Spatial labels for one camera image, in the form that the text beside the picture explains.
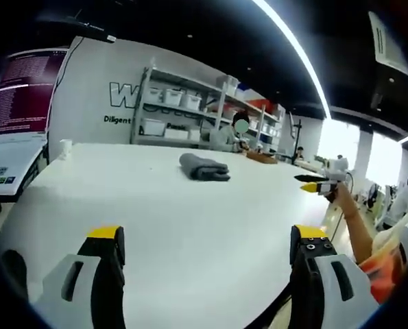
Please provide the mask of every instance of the window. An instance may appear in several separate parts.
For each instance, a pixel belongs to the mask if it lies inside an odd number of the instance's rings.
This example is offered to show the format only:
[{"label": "window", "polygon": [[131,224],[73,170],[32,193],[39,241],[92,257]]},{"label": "window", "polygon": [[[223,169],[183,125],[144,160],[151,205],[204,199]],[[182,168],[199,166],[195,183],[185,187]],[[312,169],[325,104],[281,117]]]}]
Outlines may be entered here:
[{"label": "window", "polygon": [[356,125],[336,120],[324,120],[318,155],[327,159],[336,159],[341,154],[348,160],[348,170],[353,170],[360,133]]},{"label": "window", "polygon": [[401,162],[402,145],[388,137],[374,133],[367,179],[382,187],[397,185]]}]

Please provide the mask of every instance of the white table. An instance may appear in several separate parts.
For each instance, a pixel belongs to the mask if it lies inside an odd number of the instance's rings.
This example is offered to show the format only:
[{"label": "white table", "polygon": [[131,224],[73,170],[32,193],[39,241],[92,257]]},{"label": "white table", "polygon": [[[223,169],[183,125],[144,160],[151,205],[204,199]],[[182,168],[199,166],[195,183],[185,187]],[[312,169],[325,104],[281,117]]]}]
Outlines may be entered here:
[{"label": "white table", "polygon": [[[193,182],[185,151],[224,162],[229,182]],[[293,224],[320,226],[328,202],[300,190],[305,170],[239,154],[75,145],[29,185],[0,234],[38,284],[92,228],[125,230],[127,328],[244,328],[289,281]]]},{"label": "white table", "polygon": [[317,173],[322,169],[322,163],[318,161],[308,162],[304,160],[295,160],[295,165],[314,173]]}]

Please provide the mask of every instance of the white cup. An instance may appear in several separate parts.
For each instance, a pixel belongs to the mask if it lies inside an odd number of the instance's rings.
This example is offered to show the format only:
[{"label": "white cup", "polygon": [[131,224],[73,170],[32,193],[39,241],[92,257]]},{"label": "white cup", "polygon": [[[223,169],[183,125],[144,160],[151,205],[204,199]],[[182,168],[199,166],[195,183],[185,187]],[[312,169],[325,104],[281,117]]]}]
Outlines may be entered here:
[{"label": "white cup", "polygon": [[73,141],[71,139],[62,139],[60,141],[60,158],[66,160],[71,154],[73,148]]}]

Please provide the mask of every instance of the ceiling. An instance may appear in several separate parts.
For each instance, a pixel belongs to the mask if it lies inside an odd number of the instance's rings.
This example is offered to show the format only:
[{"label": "ceiling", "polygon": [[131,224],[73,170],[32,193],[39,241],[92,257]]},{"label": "ceiling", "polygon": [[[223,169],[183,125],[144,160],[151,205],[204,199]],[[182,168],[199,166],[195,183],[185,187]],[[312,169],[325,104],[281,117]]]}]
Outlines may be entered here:
[{"label": "ceiling", "polygon": [[[303,46],[330,106],[408,132],[408,77],[375,61],[368,18],[368,10],[378,13],[400,36],[408,56],[408,0],[267,2]],[[294,114],[324,117],[301,60],[252,0],[48,0],[38,20],[42,23],[30,43],[71,42],[74,33],[90,36],[83,25],[77,26],[88,22],[117,38],[176,51],[234,75]],[[381,111],[370,107],[375,93],[383,96],[377,106]],[[332,112],[332,117],[395,139],[402,136],[360,116]]]}]

